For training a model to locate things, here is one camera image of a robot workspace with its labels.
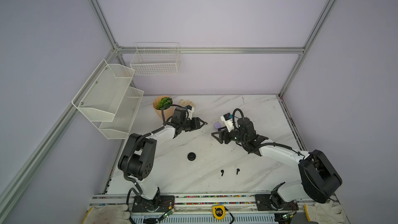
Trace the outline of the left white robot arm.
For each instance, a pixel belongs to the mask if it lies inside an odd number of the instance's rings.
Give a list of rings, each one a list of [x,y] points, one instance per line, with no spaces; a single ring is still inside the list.
[[[161,127],[143,135],[133,133],[128,137],[117,167],[122,171],[123,178],[133,184],[129,192],[134,192],[137,206],[149,212],[161,206],[160,189],[150,177],[157,144],[172,140],[181,132],[199,130],[207,125],[201,118],[193,117],[193,112],[191,105],[167,105],[161,108]]]

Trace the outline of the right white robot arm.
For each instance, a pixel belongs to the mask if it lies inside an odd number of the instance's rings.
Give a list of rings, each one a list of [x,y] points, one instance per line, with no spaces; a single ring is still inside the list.
[[[248,154],[274,159],[300,175],[298,180],[281,182],[272,189],[268,205],[270,208],[280,210],[289,203],[306,198],[326,203],[342,185],[342,178],[322,151],[297,150],[272,142],[266,136],[257,134],[249,118],[244,115],[235,117],[236,113],[241,112],[241,109],[236,108],[233,113],[221,116],[225,126],[213,132],[212,137],[220,144],[235,142]]]

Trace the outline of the beige work glove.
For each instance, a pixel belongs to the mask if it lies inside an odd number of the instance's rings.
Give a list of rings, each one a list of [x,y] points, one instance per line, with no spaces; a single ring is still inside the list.
[[[178,105],[191,111],[194,111],[196,108],[196,104],[191,100],[180,100]]]

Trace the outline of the peach pot with succulent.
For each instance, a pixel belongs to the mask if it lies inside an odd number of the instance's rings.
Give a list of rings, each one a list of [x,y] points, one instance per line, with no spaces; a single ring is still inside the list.
[[[161,119],[164,117],[167,120],[169,117],[173,116],[175,110],[175,107],[171,106],[172,104],[173,99],[169,96],[163,95],[154,100],[153,108]]]

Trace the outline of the yellow tape measure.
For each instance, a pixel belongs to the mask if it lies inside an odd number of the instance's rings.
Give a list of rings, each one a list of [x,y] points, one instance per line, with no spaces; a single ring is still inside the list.
[[[226,208],[224,205],[214,205],[212,206],[212,213],[215,219],[222,220],[226,216]]]

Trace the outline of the white mesh two-tier shelf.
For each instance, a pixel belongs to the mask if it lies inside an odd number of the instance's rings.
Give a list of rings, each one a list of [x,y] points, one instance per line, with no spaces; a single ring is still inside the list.
[[[125,140],[144,91],[134,88],[132,68],[102,60],[72,99],[72,105],[108,140]]]

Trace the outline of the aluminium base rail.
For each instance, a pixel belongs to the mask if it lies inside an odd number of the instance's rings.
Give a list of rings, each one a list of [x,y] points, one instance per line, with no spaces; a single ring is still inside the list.
[[[164,194],[161,206],[149,212],[134,203],[134,195],[95,195],[90,206],[127,204],[134,223],[142,224],[149,218],[158,218],[169,210],[163,224],[288,224],[293,217],[301,218],[304,205],[314,205],[312,199],[296,200],[280,210],[270,208],[268,192],[223,194]],[[224,205],[226,216],[214,218],[212,206]]]

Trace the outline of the white glove right of rail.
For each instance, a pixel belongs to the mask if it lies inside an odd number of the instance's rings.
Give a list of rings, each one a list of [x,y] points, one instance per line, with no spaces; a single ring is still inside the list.
[[[315,203],[314,206],[304,205],[305,215],[309,222],[318,224],[344,224],[346,214],[343,207],[333,205],[334,201],[329,203]]]

